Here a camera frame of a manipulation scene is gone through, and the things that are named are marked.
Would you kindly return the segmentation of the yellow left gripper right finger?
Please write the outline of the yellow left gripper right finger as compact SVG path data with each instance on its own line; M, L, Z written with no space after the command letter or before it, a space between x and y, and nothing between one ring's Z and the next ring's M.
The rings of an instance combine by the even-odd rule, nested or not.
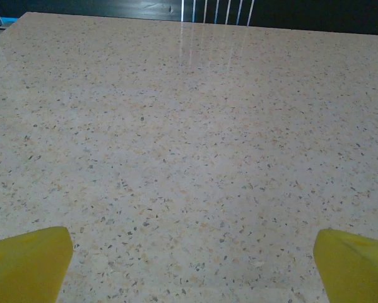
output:
M323 229L313 254L330 302L378 303L378 240Z

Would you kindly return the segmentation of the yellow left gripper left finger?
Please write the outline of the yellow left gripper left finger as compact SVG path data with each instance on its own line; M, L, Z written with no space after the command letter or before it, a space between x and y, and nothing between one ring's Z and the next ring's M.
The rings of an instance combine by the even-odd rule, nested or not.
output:
M0 302L55 302L72 256L66 227L0 240Z

